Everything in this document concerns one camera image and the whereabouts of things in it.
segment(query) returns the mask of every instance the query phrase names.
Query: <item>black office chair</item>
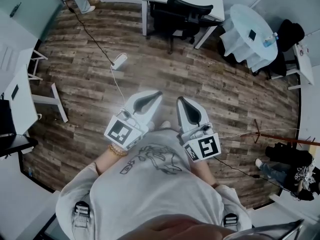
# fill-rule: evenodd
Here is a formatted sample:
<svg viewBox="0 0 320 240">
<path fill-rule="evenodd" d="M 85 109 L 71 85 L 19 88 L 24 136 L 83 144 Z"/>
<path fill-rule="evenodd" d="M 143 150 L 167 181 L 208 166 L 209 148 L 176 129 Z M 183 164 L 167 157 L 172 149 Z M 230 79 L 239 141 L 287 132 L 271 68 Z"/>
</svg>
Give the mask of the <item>black office chair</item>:
<svg viewBox="0 0 320 240">
<path fill-rule="evenodd" d="M 12 119 L 10 103 L 0 99 L 0 157 L 21 152 L 38 145 L 36 139 L 17 135 Z"/>
<path fill-rule="evenodd" d="M 278 55 L 268 66 L 265 66 L 253 73 L 254 76 L 257 76 L 261 70 L 264 70 L 268 74 L 269 79 L 271 79 L 271 72 L 285 77 L 288 71 L 287 65 L 290 64 L 295 64 L 299 69 L 297 57 L 294 56 L 293 60 L 285 60 L 284 52 L 287 52 L 294 44 L 297 44 L 305 37 L 303 28 L 298 23 L 292 23 L 290 20 L 285 19 L 277 34 L 279 37 L 276 41 Z"/>
<path fill-rule="evenodd" d="M 154 18 L 154 31 L 147 34 L 146 38 L 155 34 L 165 34 L 170 38 L 169 54 L 173 52 L 174 32 L 182 31 L 182 40 L 190 38 L 190 43 L 195 42 L 195 35 L 201 27 L 218 26 L 219 21 L 203 18 L 213 9 L 213 5 L 200 6 L 182 0 L 167 0 L 167 3 L 150 2 L 150 15 Z"/>
</svg>

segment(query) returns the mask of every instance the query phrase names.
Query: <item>black cable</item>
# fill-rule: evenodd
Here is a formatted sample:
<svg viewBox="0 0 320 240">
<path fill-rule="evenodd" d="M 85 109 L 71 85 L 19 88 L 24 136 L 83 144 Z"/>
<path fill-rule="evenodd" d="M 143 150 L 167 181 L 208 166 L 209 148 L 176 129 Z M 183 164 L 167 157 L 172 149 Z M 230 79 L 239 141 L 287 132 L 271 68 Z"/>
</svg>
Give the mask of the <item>black cable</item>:
<svg viewBox="0 0 320 240">
<path fill-rule="evenodd" d="M 244 172 L 244 171 L 242 171 L 242 170 L 239 170 L 239 169 L 237 169 L 237 168 L 233 168 L 233 167 L 232 167 L 232 166 L 230 166 L 229 164 L 226 164 L 225 162 L 222 162 L 221 160 L 219 160 L 219 159 L 218 159 L 218 158 L 216 158 L 215 156 L 214 156 L 214 158 L 215 158 L 215 159 L 217 159 L 220 163 L 224 164 L 225 166 L 230 167 L 231 169 L 237 170 L 237 171 L 239 171 L 239 172 L 241 172 L 241 173 L 243 173 L 243 174 L 245 174 L 245 175 L 247 175 L 247 176 L 249 176 L 249 177 L 255 178 L 255 179 L 262 179 L 262 180 L 265 180 L 265 181 L 267 181 L 267 182 L 269 182 L 269 183 L 271 183 L 271 184 L 273 184 L 273 185 L 275 185 L 275 186 L 277 186 L 277 187 L 281 188 L 282 190 L 284 190 L 284 191 L 287 191 L 287 192 L 291 193 L 291 194 L 292 194 L 292 195 L 294 195 L 296 198 L 298 198 L 298 197 L 297 197 L 297 195 L 296 195 L 296 194 L 294 194 L 292 191 L 290 191 L 290 190 L 288 190 L 288 189 L 285 189 L 285 188 L 283 188 L 282 186 L 280 186 L 280 185 L 278 185 L 278 184 L 274 184 L 274 183 L 273 183 L 273 182 L 271 182 L 270 180 L 267 180 L 266 178 L 260 177 L 260 175 L 258 175 L 258 174 L 254 174 L 254 175 L 247 174 L 246 172 Z"/>
<path fill-rule="evenodd" d="M 110 61 L 111 65 L 114 66 L 115 64 L 109 59 L 107 53 L 105 53 L 104 50 L 102 50 L 102 48 L 100 47 L 100 45 L 97 43 L 97 41 L 92 37 L 92 35 L 89 34 L 89 32 L 86 30 L 85 24 L 78 18 L 78 15 L 76 14 L 75 10 L 70 8 L 67 4 L 67 1 L 64 1 L 66 7 L 68 7 L 69 11 L 74 13 L 74 15 L 76 16 L 76 19 L 78 20 L 78 22 L 80 22 L 83 26 L 84 31 L 88 34 L 89 37 L 92 38 L 92 40 L 95 42 L 95 44 L 100 48 L 100 50 L 103 52 L 103 54 L 106 56 L 106 58 Z"/>
</svg>

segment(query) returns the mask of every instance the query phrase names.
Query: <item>round white table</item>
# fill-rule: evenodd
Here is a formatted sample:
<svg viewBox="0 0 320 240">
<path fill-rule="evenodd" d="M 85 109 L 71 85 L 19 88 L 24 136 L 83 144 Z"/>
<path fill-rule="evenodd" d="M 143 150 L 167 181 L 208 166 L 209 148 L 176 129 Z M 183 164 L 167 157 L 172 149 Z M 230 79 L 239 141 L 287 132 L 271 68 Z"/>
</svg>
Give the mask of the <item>round white table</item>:
<svg viewBox="0 0 320 240">
<path fill-rule="evenodd" d="M 264 47 L 266 38 L 273 34 L 268 23 L 254 10 L 242 4 L 235 4 L 230 8 L 230 18 L 223 28 L 225 33 L 220 36 L 225 53 L 234 55 L 237 62 L 246 60 L 252 72 L 257 71 L 271 62 L 278 55 L 276 42 Z M 250 31 L 256 33 L 254 41 L 249 38 Z"/>
</svg>

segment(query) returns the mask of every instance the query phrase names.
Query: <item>cable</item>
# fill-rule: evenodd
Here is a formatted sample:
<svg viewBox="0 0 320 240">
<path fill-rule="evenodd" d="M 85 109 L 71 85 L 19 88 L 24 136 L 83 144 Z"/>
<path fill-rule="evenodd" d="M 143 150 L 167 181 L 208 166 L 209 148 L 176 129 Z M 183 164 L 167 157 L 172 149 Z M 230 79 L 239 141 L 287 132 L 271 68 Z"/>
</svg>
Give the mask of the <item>cable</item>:
<svg viewBox="0 0 320 240">
<path fill-rule="evenodd" d="M 227 163 L 225 163 L 225 162 L 222 162 L 220 159 L 216 158 L 215 156 L 214 156 L 214 158 L 215 158 L 216 160 L 218 160 L 220 163 L 224 164 L 225 166 L 230 167 L 230 168 L 231 168 L 231 169 L 233 169 L 233 170 L 237 170 L 237 171 L 239 171 L 239 172 L 241 172 L 241 173 L 243 173 L 243 174 L 245 174 L 245 175 L 247 175 L 247 176 L 249 176 L 249 177 L 255 178 L 255 179 L 262 179 L 262 180 L 265 180 L 265 181 L 267 181 L 267 182 L 269 182 L 269 183 L 271 183 L 271 184 L 273 184 L 273 185 L 275 185 L 275 186 L 277 186 L 277 187 L 281 188 L 282 190 L 284 190 L 284 191 L 287 191 L 287 192 L 291 193 L 291 194 L 292 194 L 292 195 L 294 195 L 296 198 L 298 198 L 298 197 L 297 197 L 293 192 L 291 192 L 290 190 L 285 189 L 285 188 L 283 188 L 282 186 L 280 186 L 280 185 L 278 185 L 278 184 L 274 184 L 274 183 L 273 183 L 273 182 L 271 182 L 270 180 L 268 180 L 268 179 L 266 179 L 266 178 L 263 178 L 263 177 L 261 177 L 261 176 L 260 176 L 260 175 L 258 175 L 258 174 L 254 174 L 254 175 L 247 174 L 246 172 L 244 172 L 244 171 L 242 171 L 242 170 L 240 170 L 240 169 L 233 168 L 233 167 L 232 167 L 232 166 L 230 166 L 229 164 L 227 164 Z"/>
<path fill-rule="evenodd" d="M 115 58 L 115 61 L 119 58 L 119 56 L 120 55 L 122 55 L 122 54 L 124 54 L 124 55 L 127 55 L 126 53 L 120 53 L 116 58 Z M 110 66 L 110 70 L 111 70 L 111 73 L 112 73 L 112 76 L 113 76 L 113 80 L 114 80 L 114 82 L 115 82 L 115 84 L 116 84 L 116 87 L 118 87 L 118 90 L 119 90 L 119 92 L 121 93 L 121 95 L 122 95 L 122 98 L 123 98 L 123 105 L 125 105 L 126 104 L 126 99 L 125 99 L 125 96 L 122 94 L 122 91 L 120 90 L 120 87 L 119 87 L 119 85 L 118 85 L 118 83 L 117 83 L 117 81 L 116 81 L 116 78 L 115 78 L 115 75 L 114 75 L 114 71 L 113 71 L 113 69 L 112 69 L 112 65 Z"/>
<path fill-rule="evenodd" d="M 89 32 L 86 30 L 85 24 L 78 18 L 78 15 L 76 14 L 75 10 L 72 9 L 72 8 L 70 8 L 70 7 L 68 6 L 67 1 L 64 1 L 64 2 L 65 2 L 66 7 L 68 7 L 69 11 L 72 12 L 72 13 L 76 16 L 76 19 L 78 20 L 78 22 L 80 22 L 80 23 L 82 24 L 83 30 L 88 34 L 89 37 L 92 38 L 92 40 L 95 42 L 96 46 L 99 47 L 99 49 L 103 52 L 103 54 L 106 56 L 106 58 L 110 61 L 111 65 L 112 65 L 112 66 L 115 65 L 115 64 L 109 59 L 107 53 L 105 53 L 105 51 L 102 50 L 102 48 L 101 48 L 100 45 L 97 43 L 97 41 L 93 38 L 93 36 L 90 35 Z"/>
<path fill-rule="evenodd" d="M 272 130 L 281 131 L 281 130 L 301 130 L 301 129 L 298 129 L 298 128 L 279 128 L 279 129 L 263 129 L 263 130 L 259 130 L 259 131 L 260 131 L 260 132 L 265 132 L 265 131 L 272 131 Z M 254 130 L 254 131 L 248 131 L 248 132 L 238 133 L 238 134 L 236 134 L 236 135 L 219 137 L 219 139 L 229 138 L 229 137 L 236 137 L 236 136 L 239 136 L 239 135 L 242 135 L 242 134 L 251 134 L 251 133 L 256 133 L 256 132 L 257 132 L 256 130 Z"/>
<path fill-rule="evenodd" d="M 115 84 L 116 84 L 116 87 L 118 88 L 119 92 L 121 93 L 121 96 L 122 96 L 122 98 L 123 98 L 123 105 L 125 105 L 125 104 L 126 104 L 125 96 L 123 95 L 122 91 L 120 90 L 120 87 L 119 87 L 119 85 L 118 85 L 118 83 L 117 83 L 117 81 L 116 81 L 116 77 L 115 77 L 115 75 L 114 75 L 114 71 L 113 71 L 113 69 L 112 69 L 112 66 L 114 66 L 115 64 L 109 59 L 107 53 L 106 53 L 104 50 L 102 50 L 102 48 L 101 48 L 100 45 L 97 43 L 97 41 L 93 38 L 93 36 L 90 35 L 89 32 L 86 30 L 85 24 L 84 24 L 81 20 L 79 20 L 78 15 L 76 14 L 75 10 L 72 9 L 72 8 L 70 8 L 70 7 L 68 6 L 67 1 L 64 1 L 64 2 L 65 2 L 66 7 L 68 7 L 69 11 L 72 12 L 72 13 L 74 13 L 74 15 L 76 16 L 76 19 L 78 20 L 78 22 L 80 22 L 80 23 L 82 24 L 84 31 L 88 34 L 88 36 L 90 36 L 90 37 L 92 38 L 92 40 L 95 42 L 95 44 L 100 48 L 100 50 L 103 52 L 103 54 L 106 56 L 106 58 L 110 61 L 110 63 L 111 63 L 111 65 L 110 65 L 110 70 L 111 70 L 111 73 L 112 73 L 112 76 L 113 76 L 113 80 L 114 80 L 114 82 L 115 82 Z M 122 54 L 127 55 L 126 53 L 120 53 L 120 54 L 115 58 L 115 61 L 116 61 L 117 58 L 118 58 L 120 55 L 122 55 Z"/>
</svg>

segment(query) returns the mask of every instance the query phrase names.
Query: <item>strap buckle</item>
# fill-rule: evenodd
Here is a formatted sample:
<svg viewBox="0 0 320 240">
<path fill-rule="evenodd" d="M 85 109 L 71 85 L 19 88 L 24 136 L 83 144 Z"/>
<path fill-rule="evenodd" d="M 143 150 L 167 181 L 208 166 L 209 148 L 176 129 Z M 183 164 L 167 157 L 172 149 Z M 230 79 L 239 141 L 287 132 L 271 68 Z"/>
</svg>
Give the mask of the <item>strap buckle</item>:
<svg viewBox="0 0 320 240">
<path fill-rule="evenodd" d="M 238 216 L 234 213 L 227 214 L 223 219 L 223 225 L 225 227 L 236 226 L 238 224 Z"/>
<path fill-rule="evenodd" d="M 86 202 L 80 201 L 75 204 L 74 215 L 76 215 L 74 226 L 77 228 L 87 228 L 88 219 L 90 217 L 90 206 Z"/>
</svg>

